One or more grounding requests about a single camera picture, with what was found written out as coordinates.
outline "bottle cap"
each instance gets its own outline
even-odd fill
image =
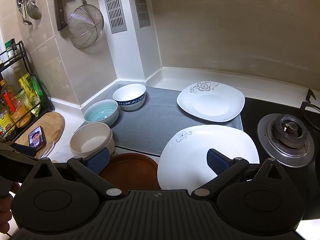
[[[1,86],[5,85],[6,83],[7,83],[7,81],[6,81],[5,79],[3,79],[3,80],[0,81],[0,85],[1,85]]]
[[[12,45],[11,40],[7,41],[4,45],[5,45],[5,48],[10,47]]]

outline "light blue bowl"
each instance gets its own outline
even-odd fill
[[[86,122],[103,122],[108,126],[113,125],[118,116],[118,103],[111,99],[95,103],[84,112],[84,120]]]

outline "bottle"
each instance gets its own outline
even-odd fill
[[[9,60],[12,60],[14,58],[14,56],[16,55],[16,52],[12,48],[11,40],[7,41],[4,45],[5,45],[5,50],[7,51],[7,55],[8,55]]]
[[[0,85],[2,86],[1,95],[4,102],[9,110],[9,114],[14,122],[20,119],[26,112],[26,106],[20,99],[17,92],[14,90],[12,85],[8,85],[5,79],[1,80]],[[31,114],[24,116],[16,125],[18,128],[26,126],[31,120]]]
[[[7,108],[4,105],[0,105],[0,137],[13,125],[14,121],[9,115]],[[16,135],[16,126],[12,127],[4,136],[15,137]]]

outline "beige wall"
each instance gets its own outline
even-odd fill
[[[99,7],[98,0],[87,1]],[[5,18],[0,18],[4,40],[12,37],[23,40],[35,71],[51,97],[82,104],[116,79],[104,32],[92,47],[77,49],[68,38],[67,28],[57,30],[53,0],[35,0],[42,18],[29,18],[33,22],[31,27],[23,24],[15,0],[1,0],[0,13],[2,2],[13,11],[9,14],[6,9]],[[63,2],[66,20],[82,4],[80,0]]]
[[[320,91],[320,0],[152,0],[163,66]]]

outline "stove burner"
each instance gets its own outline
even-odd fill
[[[258,124],[258,138],[265,151],[281,164],[306,166],[315,152],[311,134],[304,123],[289,114],[269,114]]]
[[[308,130],[297,117],[289,114],[279,115],[272,127],[274,137],[291,149],[302,149],[308,140]]]

